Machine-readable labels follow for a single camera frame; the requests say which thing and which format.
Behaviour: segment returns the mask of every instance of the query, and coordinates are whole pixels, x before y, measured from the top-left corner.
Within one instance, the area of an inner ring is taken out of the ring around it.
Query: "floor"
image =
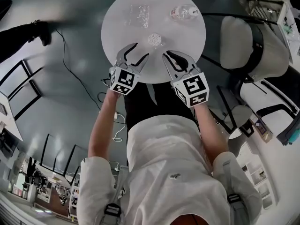
[[[0,22],[0,30],[6,30],[34,20],[51,21],[65,37],[66,65],[80,77],[92,97],[105,92],[101,79],[108,77],[111,66],[101,45],[101,24],[106,11],[115,0],[13,0],[13,5]],[[192,0],[201,12],[226,12],[243,14],[237,0]],[[203,54],[218,60],[220,20],[205,17],[207,39]],[[47,134],[50,134],[45,151],[44,164],[63,170],[74,144],[69,173],[75,171],[79,161],[87,155],[90,132],[98,114],[96,104],[89,98],[82,85],[63,66],[63,41],[57,32],[52,43],[43,47],[39,39],[26,44],[13,57],[0,65],[0,78],[18,61],[25,60],[34,72],[44,69],[35,77],[43,93],[29,110],[17,121],[24,139],[21,148],[28,155],[40,160]],[[227,74],[209,62],[200,59],[198,66],[206,73],[210,87],[227,83]],[[1,91],[9,94],[12,87],[23,79],[22,71],[16,71],[5,82]],[[11,103],[16,114],[34,96],[30,87],[21,91]],[[117,110],[125,115],[121,98]],[[114,132],[122,127],[114,126]],[[112,142],[110,160],[126,164],[126,138],[124,129],[120,133],[123,142]]]

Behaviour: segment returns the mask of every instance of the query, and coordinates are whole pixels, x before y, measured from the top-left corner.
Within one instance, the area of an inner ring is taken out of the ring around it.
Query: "plastic water bottle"
[[[192,4],[185,4],[171,10],[171,17],[176,20],[191,20],[200,14],[199,9]]]

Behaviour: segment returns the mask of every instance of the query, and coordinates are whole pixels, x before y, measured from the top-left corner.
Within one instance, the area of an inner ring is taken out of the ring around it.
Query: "table top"
[[[102,24],[101,38],[104,52],[112,65],[120,49],[131,43],[138,46],[127,55],[128,63],[136,63],[150,53],[139,82],[165,83],[171,80],[162,60],[167,50],[176,50],[190,55],[197,62],[203,52],[206,29],[201,14],[190,21],[175,22],[170,11],[192,0],[116,0],[108,9]],[[128,25],[131,5],[149,6],[147,28]],[[148,36],[157,33],[162,45],[154,48],[148,44]]]
[[[64,176],[62,176],[62,175],[60,175],[60,174],[58,174],[58,173],[56,173],[56,172],[53,172],[53,171],[51,171],[50,169],[48,169],[48,168],[45,168],[45,167],[42,167],[42,166],[40,166],[40,165],[36,165],[36,168],[51,182],[51,183],[54,183],[54,184],[56,184],[56,180],[57,180],[57,183],[59,183],[59,184],[61,184],[63,187],[65,187],[65,188],[71,188],[71,186],[70,186],[70,184],[69,184],[69,182],[68,182],[68,180],[64,177]]]
[[[3,113],[0,112],[0,121],[6,124],[4,128],[8,130],[10,133],[12,133],[14,136],[16,136],[18,139],[23,141],[22,136],[17,127],[17,124],[15,122],[13,113],[11,111],[8,97],[6,97],[2,92],[0,92],[0,104],[2,104],[5,107],[5,111],[7,113],[7,115],[4,115]]]

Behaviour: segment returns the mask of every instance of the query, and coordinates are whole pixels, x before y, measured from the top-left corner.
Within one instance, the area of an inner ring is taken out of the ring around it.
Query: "black pants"
[[[152,101],[144,83],[139,82],[125,96],[128,131],[138,122],[159,115],[178,115],[196,122],[192,111],[175,94],[170,82],[154,84],[153,88],[157,105]]]
[[[38,31],[34,24],[21,25],[0,32],[0,63],[14,55],[25,43],[37,35]]]

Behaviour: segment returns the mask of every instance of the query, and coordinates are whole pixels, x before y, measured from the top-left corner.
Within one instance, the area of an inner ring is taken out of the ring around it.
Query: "strap buckle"
[[[121,215],[121,207],[115,203],[110,203],[106,206],[104,214],[119,218]]]
[[[242,201],[242,199],[240,198],[240,195],[238,195],[236,193],[228,195],[227,196],[227,200],[228,200],[229,204],[237,203],[237,202],[241,202]]]

